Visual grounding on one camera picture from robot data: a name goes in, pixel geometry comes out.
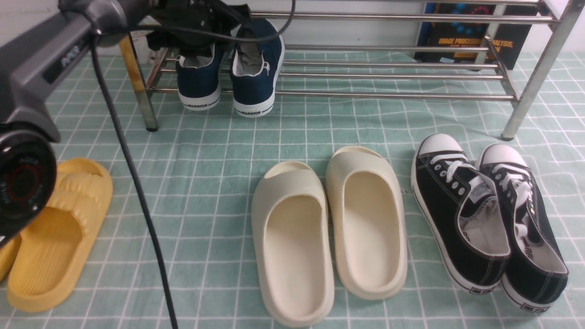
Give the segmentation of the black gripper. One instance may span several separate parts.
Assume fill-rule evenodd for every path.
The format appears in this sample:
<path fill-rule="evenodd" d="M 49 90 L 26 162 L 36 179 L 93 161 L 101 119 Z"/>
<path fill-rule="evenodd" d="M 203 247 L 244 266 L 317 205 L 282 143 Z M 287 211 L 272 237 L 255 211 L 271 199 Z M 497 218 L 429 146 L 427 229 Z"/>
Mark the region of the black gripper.
<path fill-rule="evenodd" d="M 189 28 L 230 36 L 241 21 L 251 19 L 247 4 L 227 5 L 221 0 L 161 0 L 153 18 L 164 27 Z M 232 41 L 186 32 L 153 31 L 146 35 L 152 51 L 175 48 L 186 58 L 211 56 L 213 46 L 229 50 Z"/>

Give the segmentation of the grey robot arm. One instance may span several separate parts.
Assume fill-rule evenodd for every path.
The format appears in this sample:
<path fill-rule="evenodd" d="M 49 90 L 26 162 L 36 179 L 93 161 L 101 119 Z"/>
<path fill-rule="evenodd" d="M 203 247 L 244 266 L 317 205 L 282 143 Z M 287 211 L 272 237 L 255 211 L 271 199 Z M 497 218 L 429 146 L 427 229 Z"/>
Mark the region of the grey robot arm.
<path fill-rule="evenodd" d="M 247 5 L 223 0 L 61 0 L 58 12 L 1 47 L 1 245 L 46 206 L 56 184 L 52 144 L 60 132 L 46 100 L 104 35 L 117 43 L 145 17 L 171 27 L 226 34 L 250 19 Z"/>

